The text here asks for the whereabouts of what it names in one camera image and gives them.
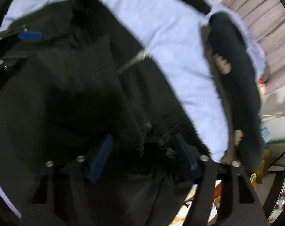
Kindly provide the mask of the beige curtain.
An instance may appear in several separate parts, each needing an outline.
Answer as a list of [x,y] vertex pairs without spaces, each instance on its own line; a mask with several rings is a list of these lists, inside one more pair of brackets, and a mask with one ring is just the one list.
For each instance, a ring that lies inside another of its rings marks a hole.
[[263,49],[270,69],[266,92],[285,85],[285,7],[280,0],[223,0]]

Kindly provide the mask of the black zip jacket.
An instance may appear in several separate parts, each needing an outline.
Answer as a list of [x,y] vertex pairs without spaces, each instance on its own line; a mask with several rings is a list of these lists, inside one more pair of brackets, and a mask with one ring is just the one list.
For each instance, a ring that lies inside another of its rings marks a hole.
[[[0,89],[0,186],[20,225],[169,225],[193,185],[175,135],[208,153],[170,84],[99,0],[14,22],[43,39]],[[105,139],[100,178],[90,163]]]

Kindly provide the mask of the dark navy folded garment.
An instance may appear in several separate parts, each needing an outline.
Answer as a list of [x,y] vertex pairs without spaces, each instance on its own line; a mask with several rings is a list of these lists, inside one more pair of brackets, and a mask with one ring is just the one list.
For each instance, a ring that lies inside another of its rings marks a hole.
[[209,25],[208,42],[222,71],[233,128],[243,133],[237,157],[246,169],[254,170],[262,160],[266,144],[260,133],[260,94],[253,64],[241,33],[228,14],[213,14]]

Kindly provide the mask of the light blue bed quilt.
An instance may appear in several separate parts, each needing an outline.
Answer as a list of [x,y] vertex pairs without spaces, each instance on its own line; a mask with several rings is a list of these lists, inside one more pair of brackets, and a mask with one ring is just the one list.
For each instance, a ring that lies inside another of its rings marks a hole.
[[[64,0],[13,0],[0,31],[45,5]],[[205,15],[182,0],[100,0],[117,20],[142,43],[166,76],[188,117],[216,162],[237,157],[243,133],[234,130],[230,100],[221,70],[208,42],[209,19],[218,12],[229,15],[239,29],[255,71],[256,84],[264,73],[265,57],[243,21],[220,3],[205,0]]]

